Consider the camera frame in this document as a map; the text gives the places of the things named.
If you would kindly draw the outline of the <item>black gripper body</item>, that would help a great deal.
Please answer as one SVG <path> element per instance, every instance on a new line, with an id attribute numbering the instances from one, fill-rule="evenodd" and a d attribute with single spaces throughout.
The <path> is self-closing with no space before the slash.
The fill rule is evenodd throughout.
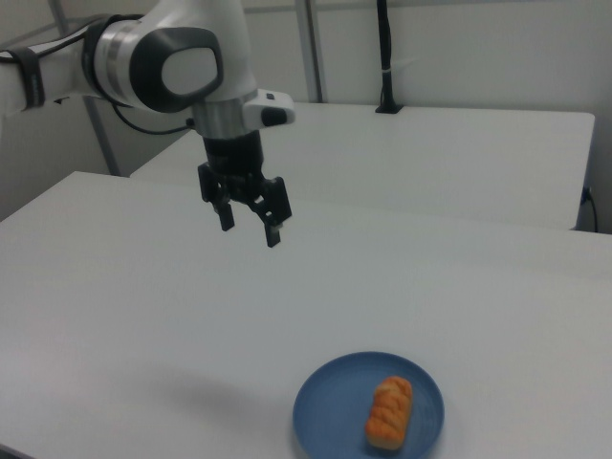
<path id="1" fill-rule="evenodd" d="M 256 203 L 259 197 L 272 207 L 285 205 L 282 178 L 266 179 L 258 131 L 228 140 L 204 139 L 207 161 L 198 167 L 202 198 L 218 205 L 229 200 Z"/>

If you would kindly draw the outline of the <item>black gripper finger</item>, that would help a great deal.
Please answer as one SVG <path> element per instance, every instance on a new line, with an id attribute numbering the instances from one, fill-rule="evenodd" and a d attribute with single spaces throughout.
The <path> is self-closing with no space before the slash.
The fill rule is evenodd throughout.
<path id="1" fill-rule="evenodd" d="M 219 217 L 222 231 L 234 227 L 234 218 L 230 205 L 230 193 L 222 178 L 220 178 L 208 163 L 198 167 L 201 196 L 205 203 L 213 206 Z"/>
<path id="2" fill-rule="evenodd" d="M 275 247 L 281 242 L 284 222 L 293 215 L 284 180 L 276 177 L 259 181 L 248 206 L 264 225 L 267 246 Z"/>

